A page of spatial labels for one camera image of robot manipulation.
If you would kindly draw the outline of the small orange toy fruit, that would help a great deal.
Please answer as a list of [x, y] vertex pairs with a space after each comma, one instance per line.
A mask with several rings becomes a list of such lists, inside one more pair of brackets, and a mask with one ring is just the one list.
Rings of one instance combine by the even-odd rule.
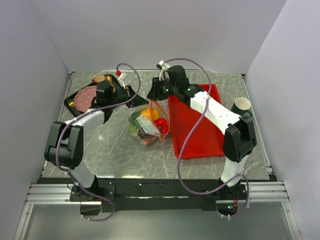
[[141, 112], [141, 115], [151, 121], [157, 121], [161, 117], [161, 113], [157, 108], [146, 108]]

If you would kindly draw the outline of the orange green toy mango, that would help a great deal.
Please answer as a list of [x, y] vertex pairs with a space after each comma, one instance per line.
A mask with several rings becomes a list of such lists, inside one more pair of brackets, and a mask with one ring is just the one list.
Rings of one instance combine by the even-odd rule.
[[130, 116], [133, 120], [135, 120], [136, 118], [138, 118], [141, 115], [140, 111], [136, 111], [134, 113], [132, 113], [132, 115]]

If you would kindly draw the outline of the clear zip top bag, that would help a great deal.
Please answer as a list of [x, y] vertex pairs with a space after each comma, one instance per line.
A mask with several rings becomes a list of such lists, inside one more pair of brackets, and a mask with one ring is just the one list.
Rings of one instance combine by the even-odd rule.
[[[134, 112], [139, 112], [139, 111], [142, 112], [144, 109], [151, 109], [151, 108], [156, 108], [156, 109], [158, 109], [160, 111], [160, 113], [161, 113], [161, 117], [160, 118], [164, 118], [164, 119], [167, 120], [167, 123], [168, 123], [168, 126], [169, 126], [169, 131], [170, 131], [170, 129], [171, 129], [170, 117], [166, 113], [166, 111], [161, 107], [161, 105], [159, 103], [157, 103], [156, 101], [150, 100], [149, 104], [140, 107], [138, 110], [136, 110]], [[159, 139], [160, 141], [163, 142], [167, 138], [167, 135], [169, 134], [169, 131], [167, 133], [161, 134], [160, 131], [158, 130], [158, 128], [156, 127], [156, 125], [155, 125], [155, 121], [150, 120], [146, 116], [141, 115], [141, 114], [136, 119], [132, 119], [131, 115], [128, 118], [128, 125], [132, 124], [132, 125], [135, 125], [137, 127], [137, 130], [135, 131], [135, 133], [131, 134], [131, 135], [133, 137], [135, 137], [136, 139], [138, 139], [139, 141], [141, 141], [144, 145], [148, 145], [151, 142], [155, 141], [156, 139]], [[143, 134], [148, 134], [147, 139], [140, 139], [137, 136], [138, 132], [143, 133]]]

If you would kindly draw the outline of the toy cauliflower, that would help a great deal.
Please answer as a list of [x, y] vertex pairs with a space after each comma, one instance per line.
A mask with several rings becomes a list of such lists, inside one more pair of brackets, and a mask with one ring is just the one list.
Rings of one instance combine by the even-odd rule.
[[136, 130], [137, 130], [137, 127], [135, 125], [131, 123], [128, 125], [128, 131], [130, 132], [131, 135], [133, 135], [136, 132]]

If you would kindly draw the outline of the red toy bell pepper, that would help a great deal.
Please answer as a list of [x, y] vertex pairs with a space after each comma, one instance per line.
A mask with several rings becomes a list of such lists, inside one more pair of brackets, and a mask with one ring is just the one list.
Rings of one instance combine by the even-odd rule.
[[170, 129], [168, 122], [165, 118], [159, 118], [159, 119], [155, 120], [154, 123], [161, 134], [167, 133]]

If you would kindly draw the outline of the dark purple toy onion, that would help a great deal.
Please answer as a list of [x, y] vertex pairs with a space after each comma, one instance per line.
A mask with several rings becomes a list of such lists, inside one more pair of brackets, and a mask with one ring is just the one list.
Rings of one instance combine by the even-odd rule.
[[149, 135], [138, 132], [138, 133], [137, 133], [137, 136], [138, 136], [140, 139], [143, 140], [143, 139], [147, 139]]

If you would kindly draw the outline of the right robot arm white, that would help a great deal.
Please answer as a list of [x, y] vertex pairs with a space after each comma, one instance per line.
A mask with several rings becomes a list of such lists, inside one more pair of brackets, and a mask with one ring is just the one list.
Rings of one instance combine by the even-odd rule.
[[181, 65], [170, 66], [160, 61], [157, 68], [160, 74], [153, 78], [147, 98], [162, 101], [175, 96], [182, 104], [200, 113], [201, 118], [207, 118], [223, 134], [222, 151], [226, 160], [218, 192], [224, 199], [232, 198], [243, 177], [245, 162], [257, 145], [253, 120], [225, 108], [201, 86], [191, 84]]

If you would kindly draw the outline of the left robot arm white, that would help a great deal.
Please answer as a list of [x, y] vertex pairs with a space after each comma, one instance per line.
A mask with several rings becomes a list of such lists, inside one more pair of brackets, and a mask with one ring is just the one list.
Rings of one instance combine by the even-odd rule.
[[94, 86], [94, 96], [86, 112], [67, 122], [52, 123], [44, 151], [46, 161], [67, 173], [88, 201], [95, 200], [100, 189], [95, 185], [96, 176], [83, 162], [84, 137], [91, 130], [105, 124], [113, 109], [126, 105], [135, 108], [146, 105], [148, 100], [138, 95], [130, 85], [114, 88], [108, 81]]

